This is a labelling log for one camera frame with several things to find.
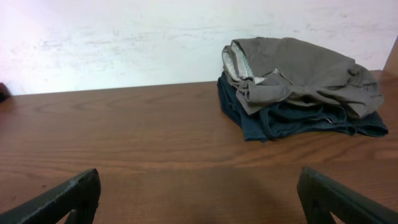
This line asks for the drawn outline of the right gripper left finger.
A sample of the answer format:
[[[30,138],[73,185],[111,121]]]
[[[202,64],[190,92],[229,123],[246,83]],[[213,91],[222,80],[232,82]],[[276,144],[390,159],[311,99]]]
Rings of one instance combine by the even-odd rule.
[[[1,223],[92,224],[101,195],[96,169],[88,169],[22,205],[1,214]]]

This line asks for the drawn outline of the grey shorts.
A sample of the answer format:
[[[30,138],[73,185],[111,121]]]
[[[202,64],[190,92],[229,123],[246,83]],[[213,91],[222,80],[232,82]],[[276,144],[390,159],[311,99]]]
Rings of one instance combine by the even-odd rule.
[[[247,114],[284,101],[342,106],[362,119],[384,102],[377,80],[355,59],[295,38],[235,39],[221,58]]]

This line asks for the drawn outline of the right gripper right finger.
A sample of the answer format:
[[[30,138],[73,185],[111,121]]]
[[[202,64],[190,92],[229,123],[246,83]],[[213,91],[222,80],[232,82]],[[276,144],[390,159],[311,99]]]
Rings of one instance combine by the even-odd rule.
[[[308,224],[395,224],[397,212],[355,192],[310,167],[301,171],[297,193]]]

